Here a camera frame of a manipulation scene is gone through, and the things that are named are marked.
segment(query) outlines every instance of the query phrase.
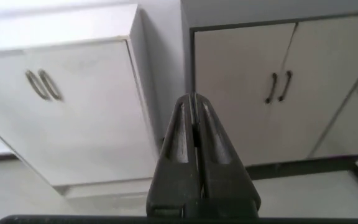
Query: cabinet top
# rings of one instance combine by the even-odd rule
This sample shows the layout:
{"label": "cabinet top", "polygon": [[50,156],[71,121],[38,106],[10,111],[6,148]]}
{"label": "cabinet top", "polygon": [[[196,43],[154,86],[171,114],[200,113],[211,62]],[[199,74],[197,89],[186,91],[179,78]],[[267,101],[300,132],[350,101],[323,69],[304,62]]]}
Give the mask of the cabinet top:
{"label": "cabinet top", "polygon": [[0,51],[129,38],[136,4],[0,15]]}

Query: dark handle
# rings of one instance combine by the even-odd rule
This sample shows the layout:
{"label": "dark handle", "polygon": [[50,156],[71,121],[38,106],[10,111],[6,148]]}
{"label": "dark handle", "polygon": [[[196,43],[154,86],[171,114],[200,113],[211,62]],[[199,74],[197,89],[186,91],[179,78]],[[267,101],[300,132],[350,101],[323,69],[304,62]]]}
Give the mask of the dark handle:
{"label": "dark handle", "polygon": [[41,93],[41,91],[39,90],[39,88],[37,87],[37,85],[35,83],[38,84],[38,86],[41,86],[41,84],[39,83],[37,77],[30,71],[26,71],[25,72],[25,76],[27,77],[27,80],[29,81],[31,87],[33,88],[33,90],[44,100],[49,100],[49,96],[46,94]]}
{"label": "dark handle", "polygon": [[57,90],[57,87],[56,87],[55,83],[54,83],[54,82],[52,81],[52,79],[48,76],[48,74],[47,74],[44,70],[42,70],[42,69],[40,69],[40,70],[38,71],[38,74],[40,75],[40,78],[41,78],[42,82],[44,83],[45,87],[47,87],[48,92],[53,96],[53,98],[54,98],[55,100],[62,100],[62,96],[60,96],[60,94],[59,94],[59,92],[58,92],[58,90]]}
{"label": "dark handle", "polygon": [[273,73],[272,74],[272,78],[273,78],[273,85],[272,85],[272,89],[270,91],[270,94],[268,96],[268,98],[266,98],[265,103],[269,104],[272,101],[273,95],[274,95],[274,91],[276,90],[276,84],[277,84],[277,74]]}
{"label": "dark handle", "polygon": [[290,87],[290,83],[291,83],[291,78],[292,78],[292,72],[291,71],[287,71],[287,83],[285,84],[285,88],[283,91],[283,94],[281,94],[281,96],[278,97],[278,100],[281,102],[285,99],[285,96],[287,95],[287,91],[288,91],[288,87]]}

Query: wall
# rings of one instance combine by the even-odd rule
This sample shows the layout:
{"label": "wall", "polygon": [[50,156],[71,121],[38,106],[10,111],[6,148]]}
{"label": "wall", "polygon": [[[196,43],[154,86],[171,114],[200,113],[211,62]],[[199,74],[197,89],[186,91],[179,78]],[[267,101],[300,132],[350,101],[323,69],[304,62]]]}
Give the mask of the wall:
{"label": "wall", "polygon": [[139,3],[163,133],[176,99],[185,93],[180,0],[0,0],[0,16]]}

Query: white floor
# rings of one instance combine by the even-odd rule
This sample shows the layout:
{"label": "white floor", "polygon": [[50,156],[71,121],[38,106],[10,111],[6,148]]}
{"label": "white floor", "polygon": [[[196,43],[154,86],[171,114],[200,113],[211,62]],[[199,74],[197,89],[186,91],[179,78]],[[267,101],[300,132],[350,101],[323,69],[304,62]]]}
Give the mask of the white floor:
{"label": "white floor", "polygon": [[[348,172],[254,182],[261,217],[357,217],[358,183]],[[0,162],[0,218],[12,214],[145,215],[146,195],[66,200],[20,161]]]}

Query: cabinet door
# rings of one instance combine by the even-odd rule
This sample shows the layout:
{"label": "cabinet door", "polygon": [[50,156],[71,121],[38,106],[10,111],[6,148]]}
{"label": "cabinet door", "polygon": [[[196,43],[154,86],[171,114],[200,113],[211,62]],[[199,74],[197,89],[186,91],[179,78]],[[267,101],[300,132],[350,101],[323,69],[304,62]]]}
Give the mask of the cabinet door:
{"label": "cabinet door", "polygon": [[265,148],[269,162],[305,159],[358,78],[358,17],[301,22],[297,27],[275,104]]}
{"label": "cabinet door", "polygon": [[62,112],[45,127],[45,154],[25,158],[35,169],[54,185],[153,175],[157,149],[148,138],[124,41],[28,54],[61,97],[53,103]]}
{"label": "cabinet door", "polygon": [[313,157],[358,154],[358,86]]}
{"label": "cabinet door", "polygon": [[195,87],[207,97],[244,165],[265,162],[260,143],[269,116],[265,100],[279,73],[294,24],[195,34]]}
{"label": "cabinet door", "polygon": [[13,150],[36,151],[44,139],[44,124],[51,123],[60,112],[50,100],[21,51],[0,53],[0,137]]}

